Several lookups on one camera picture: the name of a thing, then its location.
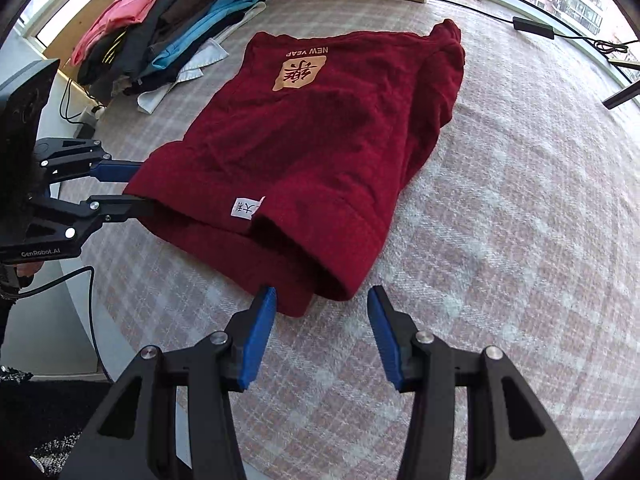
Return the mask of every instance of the white label tag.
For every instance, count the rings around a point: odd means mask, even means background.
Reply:
[[[255,212],[260,209],[264,199],[265,197],[262,197],[262,200],[258,202],[257,200],[251,200],[250,198],[236,198],[234,208],[231,210],[231,216],[251,220],[251,217]]]

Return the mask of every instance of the bed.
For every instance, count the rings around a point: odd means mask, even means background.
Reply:
[[[495,4],[455,1],[511,17]],[[428,34],[444,18],[462,30],[465,79],[453,120],[399,199],[383,253],[353,300],[314,298],[305,317],[278,316],[258,380],[232,399],[243,459],[274,480],[396,477],[412,397],[384,377],[366,315],[376,284],[451,346],[503,348],[585,478],[640,416],[640,110],[633,102],[606,110],[601,100],[618,87],[564,40],[439,2],[268,0],[223,43],[227,59],[176,87],[151,116],[135,98],[116,98],[96,138],[129,160],[180,139],[258,31]],[[61,198],[122,189],[83,179],[65,183]],[[251,300],[136,221],[101,229],[82,261],[97,271],[95,303],[135,349],[191,345]],[[452,478],[462,479],[463,392],[456,399]]]

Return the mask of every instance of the pile of clothes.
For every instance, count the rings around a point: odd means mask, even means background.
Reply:
[[[220,43],[264,10],[264,0],[115,0],[84,34],[71,63],[103,103],[139,95],[152,113],[177,83],[227,56]]]

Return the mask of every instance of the gold logo print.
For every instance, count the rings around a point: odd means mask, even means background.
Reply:
[[[273,91],[283,88],[302,88],[313,82],[326,63],[326,56],[298,57],[287,59],[282,64],[280,75],[276,79]]]

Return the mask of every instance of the chinese character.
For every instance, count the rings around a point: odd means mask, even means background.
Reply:
[[[310,68],[318,68],[316,65],[312,65],[310,61],[300,60],[300,63],[296,67],[295,63],[291,63],[292,68],[286,68],[284,70],[283,81],[291,81],[295,83],[300,79],[304,79],[306,76],[311,75]]]

